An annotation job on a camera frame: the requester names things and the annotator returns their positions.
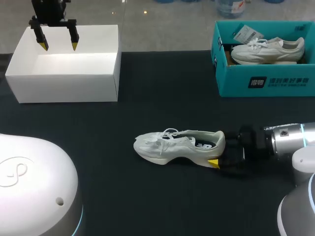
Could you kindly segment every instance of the white sneaker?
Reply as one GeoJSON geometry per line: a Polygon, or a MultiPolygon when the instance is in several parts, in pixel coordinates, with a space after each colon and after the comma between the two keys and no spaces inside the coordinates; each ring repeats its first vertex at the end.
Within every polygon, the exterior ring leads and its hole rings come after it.
{"type": "Polygon", "coordinates": [[[186,157],[197,165],[213,167],[208,160],[217,159],[225,148],[222,131],[216,133],[166,129],[161,133],[140,135],[133,144],[134,150],[144,159],[165,165],[176,157],[186,157]]]}
{"type": "Polygon", "coordinates": [[[304,39],[284,41],[274,38],[269,41],[258,38],[247,45],[238,45],[232,49],[231,56],[239,64],[296,64],[304,54],[304,39]]]}

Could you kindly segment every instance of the price tag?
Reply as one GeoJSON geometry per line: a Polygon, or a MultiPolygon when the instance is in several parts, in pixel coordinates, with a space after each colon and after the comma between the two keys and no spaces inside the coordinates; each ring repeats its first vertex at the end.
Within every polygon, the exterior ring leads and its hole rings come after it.
{"type": "Polygon", "coordinates": [[[233,33],[233,36],[234,36],[233,39],[243,44],[248,44],[251,40],[255,38],[258,39],[264,38],[263,34],[244,24],[241,24],[237,28],[237,30],[233,33]]]}

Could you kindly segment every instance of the shoelace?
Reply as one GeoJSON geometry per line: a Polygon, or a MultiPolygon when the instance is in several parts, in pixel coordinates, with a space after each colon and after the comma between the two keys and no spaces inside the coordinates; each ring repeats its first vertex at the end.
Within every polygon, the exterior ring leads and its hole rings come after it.
{"type": "Polygon", "coordinates": [[[264,47],[264,48],[268,48],[268,45],[266,44],[267,40],[266,39],[253,39],[251,40],[247,45],[251,46],[252,49],[257,49],[264,47]]]}
{"type": "Polygon", "coordinates": [[[178,133],[178,130],[177,130],[177,129],[168,128],[168,129],[165,129],[163,132],[160,132],[160,133],[156,133],[156,134],[154,134],[154,135],[151,135],[149,138],[145,139],[145,143],[146,143],[146,144],[155,143],[155,142],[157,142],[157,141],[162,140],[162,142],[160,142],[160,143],[161,143],[161,152],[160,152],[160,155],[161,155],[162,152],[163,152],[163,149],[164,149],[164,144],[166,143],[166,141],[165,141],[163,138],[164,138],[164,137],[168,137],[168,138],[169,138],[168,141],[170,142],[170,140],[173,140],[173,139],[174,139],[173,136],[176,136],[176,135],[177,135],[176,133],[178,133]],[[175,133],[170,133],[170,132],[168,132],[168,131],[170,131],[170,130],[175,130],[176,132],[175,132],[175,133]]]}

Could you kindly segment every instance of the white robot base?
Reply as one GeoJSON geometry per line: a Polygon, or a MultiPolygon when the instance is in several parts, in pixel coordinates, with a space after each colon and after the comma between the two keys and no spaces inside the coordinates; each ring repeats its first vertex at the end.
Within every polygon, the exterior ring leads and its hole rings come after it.
{"type": "Polygon", "coordinates": [[[1,236],[83,236],[70,157],[45,140],[0,134],[0,212],[1,236]]]}

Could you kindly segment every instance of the table surface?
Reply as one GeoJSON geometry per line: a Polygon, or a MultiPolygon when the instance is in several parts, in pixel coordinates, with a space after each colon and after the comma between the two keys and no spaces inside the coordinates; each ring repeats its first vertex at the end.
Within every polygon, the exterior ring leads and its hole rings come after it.
{"type": "MultiPolygon", "coordinates": [[[[0,70],[9,56],[0,56],[0,70]]],[[[278,206],[294,188],[284,166],[266,162],[237,178],[185,159],[159,166],[132,144],[166,128],[310,122],[315,99],[220,98],[209,51],[123,53],[121,68],[119,102],[108,103],[19,104],[0,73],[0,132],[45,139],[68,153],[87,235],[278,236],[278,206]]]]}

